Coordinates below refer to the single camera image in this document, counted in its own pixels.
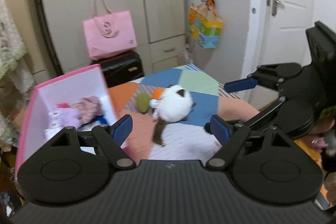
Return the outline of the person right hand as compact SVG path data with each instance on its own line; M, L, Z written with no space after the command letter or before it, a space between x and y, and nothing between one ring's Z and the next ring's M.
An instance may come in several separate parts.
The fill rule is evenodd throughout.
M313 140L311 145L317 152L321 152L324 148L328 147L325 140L325 134L329 132L335 125L335 119L333 117L322 118L315 122L312 134Z

